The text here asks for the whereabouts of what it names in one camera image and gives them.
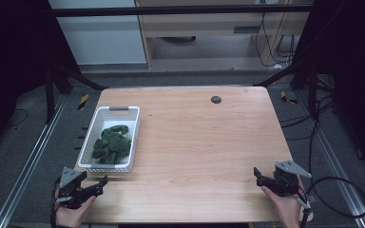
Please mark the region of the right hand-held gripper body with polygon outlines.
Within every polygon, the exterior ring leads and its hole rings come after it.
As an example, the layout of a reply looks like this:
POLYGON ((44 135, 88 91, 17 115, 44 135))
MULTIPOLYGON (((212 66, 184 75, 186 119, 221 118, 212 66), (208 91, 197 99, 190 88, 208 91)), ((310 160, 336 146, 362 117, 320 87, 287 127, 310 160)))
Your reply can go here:
POLYGON ((279 196, 294 195, 298 192, 298 177, 312 178, 312 174, 294 161, 276 161, 273 192, 279 196))

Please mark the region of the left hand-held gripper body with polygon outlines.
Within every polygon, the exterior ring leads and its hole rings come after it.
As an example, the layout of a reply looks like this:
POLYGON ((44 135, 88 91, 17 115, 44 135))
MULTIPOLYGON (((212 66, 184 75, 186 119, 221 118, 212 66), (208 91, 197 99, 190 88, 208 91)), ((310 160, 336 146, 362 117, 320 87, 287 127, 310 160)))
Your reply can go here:
POLYGON ((80 208, 85 202, 81 183, 86 177, 86 171, 65 167, 59 181, 57 202, 69 209, 80 208))

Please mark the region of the person's right hand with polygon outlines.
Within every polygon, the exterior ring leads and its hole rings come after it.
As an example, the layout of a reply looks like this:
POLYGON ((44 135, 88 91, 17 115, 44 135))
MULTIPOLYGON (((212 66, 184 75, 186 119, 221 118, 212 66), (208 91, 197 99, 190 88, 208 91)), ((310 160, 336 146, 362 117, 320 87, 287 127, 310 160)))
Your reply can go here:
POLYGON ((283 228, 300 228, 301 205, 298 195, 280 197, 266 186, 262 186, 261 190, 272 201, 283 228))

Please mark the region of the person's left hand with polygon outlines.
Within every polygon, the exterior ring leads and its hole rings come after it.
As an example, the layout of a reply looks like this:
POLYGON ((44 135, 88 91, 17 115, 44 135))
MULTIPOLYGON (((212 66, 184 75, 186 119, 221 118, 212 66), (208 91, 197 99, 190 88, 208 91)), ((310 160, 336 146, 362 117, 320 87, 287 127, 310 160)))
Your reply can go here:
POLYGON ((69 209, 62 205, 56 205, 54 209, 55 228, 81 228, 85 214, 96 200, 90 197, 78 209, 69 209))

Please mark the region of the dark green leafy vegetable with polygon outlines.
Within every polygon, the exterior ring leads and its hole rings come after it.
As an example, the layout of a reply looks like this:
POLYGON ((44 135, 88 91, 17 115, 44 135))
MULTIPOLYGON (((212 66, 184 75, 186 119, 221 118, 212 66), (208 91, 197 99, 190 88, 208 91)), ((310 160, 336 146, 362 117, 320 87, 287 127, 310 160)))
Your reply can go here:
POLYGON ((128 137, 129 127, 124 124, 106 128, 93 145, 91 157, 101 164, 116 164, 129 154, 131 139, 128 137))

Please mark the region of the white plastic basket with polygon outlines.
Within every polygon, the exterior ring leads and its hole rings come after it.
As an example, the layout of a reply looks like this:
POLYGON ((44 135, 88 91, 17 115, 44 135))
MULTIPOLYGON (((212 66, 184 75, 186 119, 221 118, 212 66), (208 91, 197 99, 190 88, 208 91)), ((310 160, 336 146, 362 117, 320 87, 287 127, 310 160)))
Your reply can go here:
POLYGON ((78 166, 90 172, 131 172, 139 127, 139 107, 99 107, 86 133, 78 166))

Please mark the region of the yellow black striped tape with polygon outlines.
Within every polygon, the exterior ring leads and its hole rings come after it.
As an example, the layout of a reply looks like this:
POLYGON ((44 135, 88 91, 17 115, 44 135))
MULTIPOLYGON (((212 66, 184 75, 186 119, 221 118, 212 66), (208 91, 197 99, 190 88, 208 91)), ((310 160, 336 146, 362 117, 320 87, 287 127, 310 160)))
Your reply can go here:
POLYGON ((85 105, 86 105, 86 102, 88 100, 88 97, 89 97, 89 94, 84 94, 80 100, 80 103, 78 104, 78 107, 77 109, 78 110, 83 110, 85 105))
POLYGON ((286 103, 296 105, 298 104, 298 100, 296 99, 289 99, 284 91, 280 92, 280 99, 286 103))

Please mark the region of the black metal stand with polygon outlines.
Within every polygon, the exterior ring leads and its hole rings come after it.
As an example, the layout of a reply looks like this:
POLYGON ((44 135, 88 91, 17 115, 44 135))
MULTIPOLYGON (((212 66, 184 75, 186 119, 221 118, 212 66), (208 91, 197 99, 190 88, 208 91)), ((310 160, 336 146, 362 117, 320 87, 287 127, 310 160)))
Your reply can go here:
POLYGON ((54 106, 54 90, 53 87, 57 86, 61 94, 69 94, 72 91, 72 86, 67 78, 70 77, 79 81, 80 83, 93 88, 95 90, 106 89, 103 85, 98 85, 81 73, 71 70, 61 65, 50 65, 45 71, 45 90, 46 90, 46 103, 47 103, 47 119, 48 124, 54 117, 55 106, 54 106))
POLYGON ((255 86, 267 87, 279 79, 293 74, 294 78, 290 87, 294 90, 308 85, 308 110, 312 117, 317 117, 317 65, 311 60, 297 60, 289 67, 279 71, 272 77, 255 84, 255 86))

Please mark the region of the white cabinet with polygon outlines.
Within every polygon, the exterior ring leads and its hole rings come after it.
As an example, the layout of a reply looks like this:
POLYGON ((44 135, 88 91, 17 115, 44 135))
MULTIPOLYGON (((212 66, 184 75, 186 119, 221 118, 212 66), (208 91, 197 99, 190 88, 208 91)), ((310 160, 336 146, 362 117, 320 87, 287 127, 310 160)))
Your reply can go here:
MULTIPOLYGON (((129 8, 134 0, 48 0, 54 10, 129 8)), ((79 66, 145 64, 138 17, 58 17, 79 66)))

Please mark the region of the light wooden desk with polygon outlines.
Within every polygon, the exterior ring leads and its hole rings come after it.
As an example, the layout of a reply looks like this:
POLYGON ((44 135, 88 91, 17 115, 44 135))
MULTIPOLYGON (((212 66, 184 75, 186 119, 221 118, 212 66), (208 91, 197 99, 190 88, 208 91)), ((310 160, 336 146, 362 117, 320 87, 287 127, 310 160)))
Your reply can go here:
MULTIPOLYGON (((138 7, 216 6, 216 5, 286 5, 312 4, 314 0, 134 0, 138 7)), ((305 12, 259 12, 142 15, 143 37, 183 37, 244 35, 253 37, 261 62, 275 63, 279 40, 300 35, 309 17, 305 12)))

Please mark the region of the aluminium floor rail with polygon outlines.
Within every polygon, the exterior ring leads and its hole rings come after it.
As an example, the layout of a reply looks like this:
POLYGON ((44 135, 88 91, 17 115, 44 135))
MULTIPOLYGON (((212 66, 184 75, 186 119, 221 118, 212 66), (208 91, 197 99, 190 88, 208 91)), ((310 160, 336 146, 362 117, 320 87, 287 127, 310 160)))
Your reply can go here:
MULTIPOLYGON (((320 148, 321 154, 324 156, 331 173, 333 174, 330 179, 334 180, 342 197, 346 201, 349 210, 351 212, 350 218, 354 219, 359 228, 365 228, 365 194, 362 190, 353 182, 351 182, 349 175, 339 162, 332 146, 323 131, 323 127, 319 122, 319 115, 324 112, 327 108, 334 106, 333 101, 329 101, 328 97, 323 97, 317 100, 317 117, 314 119, 308 110, 308 98, 304 92, 296 92, 298 102, 304 109, 304 112, 309 116, 309 124, 313 127, 311 138, 309 142, 309 159, 308 159, 308 170, 312 171, 312 148, 313 141, 317 141, 320 148)), ((315 187, 318 183, 326 181, 328 177, 317 179, 312 177, 311 179, 311 191, 316 191, 315 187)))
POLYGON ((64 105, 67 101, 66 95, 60 95, 58 102, 54 107, 53 116, 48 121, 39 135, 36 144, 33 146, 26 163, 23 166, 15 184, 13 185, 5 203, 0 209, 0 228, 7 228, 10 219, 18 206, 20 199, 22 198, 26 187, 29 184, 29 180, 47 146, 48 140, 53 132, 54 127, 58 123, 58 120, 63 112, 64 105))

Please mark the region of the black horizontal frame bar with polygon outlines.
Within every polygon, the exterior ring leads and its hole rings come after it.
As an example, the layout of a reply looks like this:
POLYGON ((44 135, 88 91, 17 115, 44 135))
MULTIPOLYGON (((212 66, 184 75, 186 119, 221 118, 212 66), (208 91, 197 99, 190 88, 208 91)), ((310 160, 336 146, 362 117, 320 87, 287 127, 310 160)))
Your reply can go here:
POLYGON ((214 13, 305 12, 305 11, 311 11, 313 8, 314 8, 313 4, 216 5, 216 6, 100 8, 100 9, 50 9, 48 10, 48 13, 56 17, 82 17, 82 16, 175 15, 175 14, 214 14, 214 13))

